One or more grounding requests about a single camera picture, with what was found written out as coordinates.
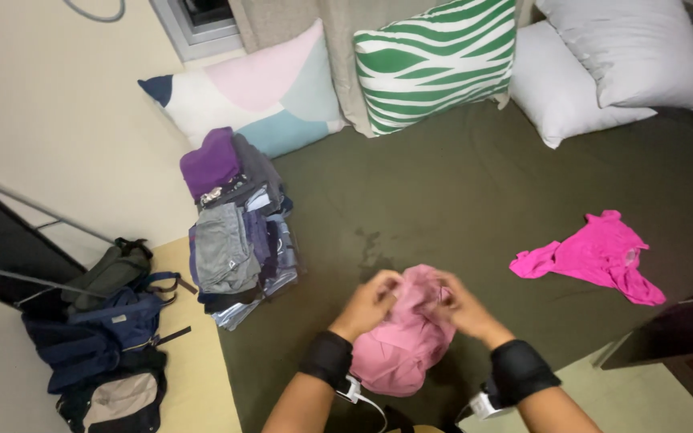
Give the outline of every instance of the purple folded shirt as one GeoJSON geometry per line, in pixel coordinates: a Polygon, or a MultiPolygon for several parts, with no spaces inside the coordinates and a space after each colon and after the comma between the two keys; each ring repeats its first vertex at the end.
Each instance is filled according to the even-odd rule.
{"type": "Polygon", "coordinates": [[[181,173],[194,200],[239,172],[232,134],[229,127],[214,129],[207,134],[202,147],[181,157],[181,173]]]}

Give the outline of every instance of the white cable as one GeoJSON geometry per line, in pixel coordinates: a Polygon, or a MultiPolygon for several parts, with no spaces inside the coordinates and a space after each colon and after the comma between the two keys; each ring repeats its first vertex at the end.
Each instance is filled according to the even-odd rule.
{"type": "Polygon", "coordinates": [[[384,418],[384,427],[382,427],[381,430],[379,430],[379,433],[384,433],[384,430],[387,429],[387,416],[384,414],[384,411],[381,410],[379,405],[377,405],[376,403],[373,403],[371,400],[368,400],[368,397],[363,397],[361,394],[355,395],[355,397],[357,397],[358,400],[362,400],[362,401],[365,401],[366,403],[371,404],[371,406],[373,406],[374,408],[379,410],[379,412],[381,413],[381,418],[384,418]]]}
{"type": "Polygon", "coordinates": [[[71,0],[63,0],[63,3],[68,5],[71,9],[74,10],[74,12],[78,13],[79,15],[82,15],[85,18],[89,18],[92,21],[97,22],[116,22],[122,19],[122,15],[125,15],[125,0],[120,0],[120,11],[112,16],[92,15],[91,13],[81,9],[79,6],[72,3],[71,0]]]}

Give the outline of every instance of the human hand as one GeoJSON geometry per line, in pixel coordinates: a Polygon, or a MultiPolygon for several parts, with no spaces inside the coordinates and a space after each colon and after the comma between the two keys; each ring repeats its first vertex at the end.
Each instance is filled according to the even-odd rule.
{"type": "Polygon", "coordinates": [[[387,316],[397,302],[392,290],[402,282],[403,277],[395,271],[379,271],[370,281],[357,286],[344,311],[328,330],[353,343],[387,316]]]}
{"type": "Polygon", "coordinates": [[[438,271],[440,284],[450,289],[450,297],[434,308],[435,315],[451,322],[460,332],[477,338],[489,350],[514,340],[515,336],[491,316],[488,310],[450,272],[438,271]]]}

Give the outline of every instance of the black wrist strap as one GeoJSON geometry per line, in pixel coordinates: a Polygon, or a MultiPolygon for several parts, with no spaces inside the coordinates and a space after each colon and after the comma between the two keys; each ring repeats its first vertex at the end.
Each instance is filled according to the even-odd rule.
{"type": "Polygon", "coordinates": [[[314,337],[299,363],[299,371],[324,380],[334,390],[352,367],[352,344],[330,332],[314,337]]]}
{"type": "Polygon", "coordinates": [[[494,349],[491,363],[504,406],[515,406],[535,392],[561,384],[547,362],[523,340],[512,340],[494,349]]]}

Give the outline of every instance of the cream wall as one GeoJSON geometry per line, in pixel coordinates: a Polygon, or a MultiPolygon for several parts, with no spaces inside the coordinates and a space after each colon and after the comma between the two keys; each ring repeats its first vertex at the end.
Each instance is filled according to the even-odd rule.
{"type": "MultiPolygon", "coordinates": [[[[98,15],[119,5],[76,3],[98,15]]],[[[182,69],[146,0],[112,24],[61,0],[0,0],[0,183],[108,237],[186,236],[188,143],[136,84],[182,69]]]]}
{"type": "Polygon", "coordinates": [[[20,313],[0,304],[0,433],[58,433],[69,428],[47,394],[50,367],[36,354],[20,313]]]}

